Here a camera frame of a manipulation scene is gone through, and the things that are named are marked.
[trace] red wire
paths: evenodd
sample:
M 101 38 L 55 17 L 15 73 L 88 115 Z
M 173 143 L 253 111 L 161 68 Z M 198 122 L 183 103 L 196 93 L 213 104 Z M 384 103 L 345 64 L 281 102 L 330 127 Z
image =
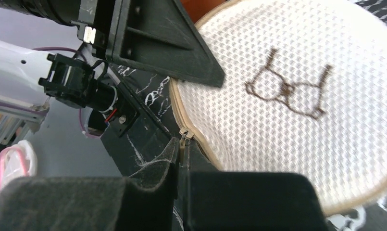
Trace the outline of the red wire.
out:
M 115 108 L 111 114 L 105 119 L 105 122 L 107 123 L 113 116 L 114 116 L 114 113 L 117 111 L 117 108 Z

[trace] zipper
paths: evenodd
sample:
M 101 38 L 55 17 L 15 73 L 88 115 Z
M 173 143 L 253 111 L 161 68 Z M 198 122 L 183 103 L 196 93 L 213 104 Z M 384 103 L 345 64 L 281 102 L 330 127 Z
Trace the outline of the zipper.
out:
M 231 1 L 226 1 L 226 2 L 224 2 L 224 3 L 222 3 L 222 4 L 218 5 L 218 6 L 216 6 L 216 7 L 213 8 L 211 11 L 207 12 L 204 16 L 202 16 L 202 18 L 200 18 L 200 19 L 195 23 L 197 29 L 200 29 L 200 26 L 203 24 L 203 21 L 204 21 L 205 19 L 207 19 L 207 17 L 208 17 L 209 14 L 213 14 L 214 12 L 218 12 L 219 9 L 220 9 L 220 8 L 223 8 L 224 5 L 231 4 L 231 2 L 236 2 L 236 1 L 241 1 L 241 0 L 231 0 Z M 180 108 L 179 108 L 179 106 L 178 106 L 178 103 L 177 103 L 177 100 L 176 100 L 176 96 L 175 96 L 175 94 L 173 94 L 173 90 L 179 91 L 179 89 L 177 89 L 177 86 L 175 87 L 175 89 L 169 89 L 169 95 L 170 95 L 170 97 L 171 97 L 171 101 L 174 102 L 174 104 L 172 105 L 172 108 L 173 108 L 173 110 L 174 110 L 174 116 L 175 116 L 176 123 L 178 124 L 178 126 L 179 126 L 180 128 L 182 128 L 181 131 L 180 131 L 180 133 L 182 132 L 182 130 L 183 130 L 183 132 L 185 132 L 185 131 L 188 130 L 190 133 L 193 134 L 193 132 L 192 132 L 191 130 L 189 130 L 189 129 L 186 128 L 186 127 L 188 127 L 188 126 L 186 125 L 186 123 L 185 123 L 185 121 L 184 121 L 184 119 L 183 119 L 183 116 L 181 116 Z
M 188 128 L 181 128 L 179 134 L 182 135 L 182 138 L 179 141 L 179 157 L 183 160 L 183 155 L 187 146 L 186 140 L 191 140 L 195 134 Z

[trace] beige fabric trim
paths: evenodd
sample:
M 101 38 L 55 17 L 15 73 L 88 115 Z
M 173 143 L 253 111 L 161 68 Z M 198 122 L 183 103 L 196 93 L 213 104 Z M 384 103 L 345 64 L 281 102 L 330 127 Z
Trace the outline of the beige fabric trim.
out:
M 204 25 L 209 19 L 211 19 L 213 16 L 215 16 L 220 11 L 236 5 L 238 2 L 241 2 L 242 0 L 230 0 L 206 15 L 204 15 L 197 23 L 196 27 L 200 28 L 202 25 Z M 209 144 L 206 141 L 206 138 L 204 135 L 193 125 L 192 121 L 190 121 L 186 110 L 183 106 L 179 89 L 178 89 L 178 80 L 172 78 L 170 83 L 170 95 L 171 95 L 171 104 L 172 108 L 174 110 L 174 115 L 176 118 L 176 122 L 179 125 L 179 127 L 185 127 L 190 129 L 194 134 L 194 139 L 198 142 L 200 148 L 203 150 L 205 155 L 209 158 L 209 160 L 219 169 L 223 170 L 223 167 L 221 163 L 217 160 L 215 154 L 211 150 Z M 378 185 L 377 188 L 374 188 L 371 192 L 366 193 L 365 195 L 358 197 L 354 200 L 351 200 L 347 203 L 338 204 L 336 206 L 332 207 L 323 207 L 324 214 L 326 216 L 330 216 L 333 214 L 338 214 L 341 212 L 345 212 L 348 210 L 353 209 L 354 207 L 361 206 L 366 203 L 370 203 L 375 201 L 376 199 L 382 197 L 385 193 L 387 193 L 387 176 L 381 181 L 381 183 Z

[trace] white lace fabric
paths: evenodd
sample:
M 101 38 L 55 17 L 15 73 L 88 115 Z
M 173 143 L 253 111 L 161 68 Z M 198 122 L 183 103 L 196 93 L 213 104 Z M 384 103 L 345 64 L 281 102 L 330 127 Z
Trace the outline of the white lace fabric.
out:
M 199 31 L 225 83 L 178 89 L 224 170 L 300 173 L 326 213 L 386 190 L 382 22 L 343 0 L 242 0 Z

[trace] black triangular plate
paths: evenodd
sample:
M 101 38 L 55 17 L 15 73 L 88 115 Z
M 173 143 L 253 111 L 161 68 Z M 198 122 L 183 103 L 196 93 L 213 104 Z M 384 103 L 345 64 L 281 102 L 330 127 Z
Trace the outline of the black triangular plate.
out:
M 179 0 L 116 0 L 106 59 L 215 87 L 225 77 Z

